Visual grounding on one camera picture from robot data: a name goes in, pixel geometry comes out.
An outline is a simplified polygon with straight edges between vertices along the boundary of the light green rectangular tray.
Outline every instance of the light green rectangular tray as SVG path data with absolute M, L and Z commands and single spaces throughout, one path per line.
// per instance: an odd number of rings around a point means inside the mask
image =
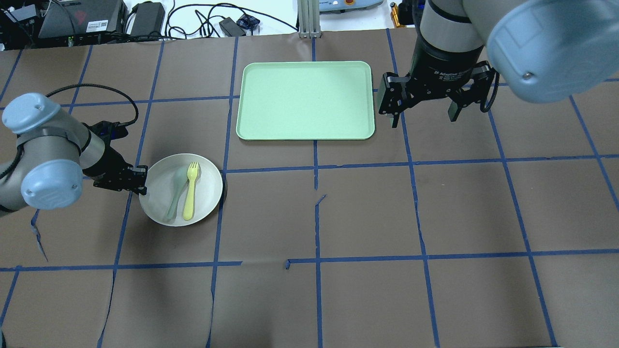
M 244 140 L 351 140 L 374 134 L 370 66 L 362 61 L 252 63 L 236 133 Z

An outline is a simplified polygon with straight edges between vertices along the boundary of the yellow fork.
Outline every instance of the yellow fork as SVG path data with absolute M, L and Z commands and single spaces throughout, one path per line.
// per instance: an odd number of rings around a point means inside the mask
M 189 179 L 189 190 L 187 191 L 187 200 L 185 200 L 185 208 L 183 209 L 183 219 L 190 220 L 194 214 L 194 197 L 196 193 L 196 178 L 200 165 L 197 162 L 191 162 L 187 168 L 187 179 Z

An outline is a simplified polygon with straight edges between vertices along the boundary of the round plate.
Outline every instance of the round plate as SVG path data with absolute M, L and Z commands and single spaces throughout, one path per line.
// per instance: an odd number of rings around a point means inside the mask
M 183 219 L 183 208 L 188 190 L 188 185 L 185 184 L 178 200 L 176 216 L 165 221 L 163 218 L 168 212 L 174 195 L 172 183 L 174 173 L 180 167 L 188 168 L 191 162 L 200 164 L 196 180 L 194 216 L 190 220 Z M 146 187 L 147 194 L 140 195 L 140 205 L 146 215 L 159 224 L 176 227 L 191 225 L 209 215 L 222 197 L 223 181 L 219 169 L 211 161 L 200 155 L 176 154 L 165 157 L 152 165 L 146 176 Z

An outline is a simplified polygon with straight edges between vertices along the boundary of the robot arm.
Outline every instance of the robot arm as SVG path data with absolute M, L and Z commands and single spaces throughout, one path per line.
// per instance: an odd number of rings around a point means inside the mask
M 147 167 L 134 168 L 110 146 L 114 124 L 86 126 L 38 93 L 11 101 L 2 122 L 17 135 L 18 154 L 0 164 L 0 217 L 26 205 L 73 204 L 82 192 L 82 174 L 96 187 L 146 193 Z
M 471 103 L 488 111 L 498 72 L 521 99 L 546 103 L 619 69 L 619 0 L 427 0 L 416 28 L 410 70 L 383 74 L 379 88 L 379 112 L 394 128 L 424 100 L 450 98 L 451 121 Z M 477 62 L 484 45 L 494 67 Z

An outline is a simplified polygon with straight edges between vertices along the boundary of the white label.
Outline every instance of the white label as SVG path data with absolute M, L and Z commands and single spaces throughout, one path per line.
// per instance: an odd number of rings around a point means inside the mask
M 108 28 L 108 20 L 96 20 L 94 22 L 88 22 L 86 27 L 87 33 L 102 32 Z

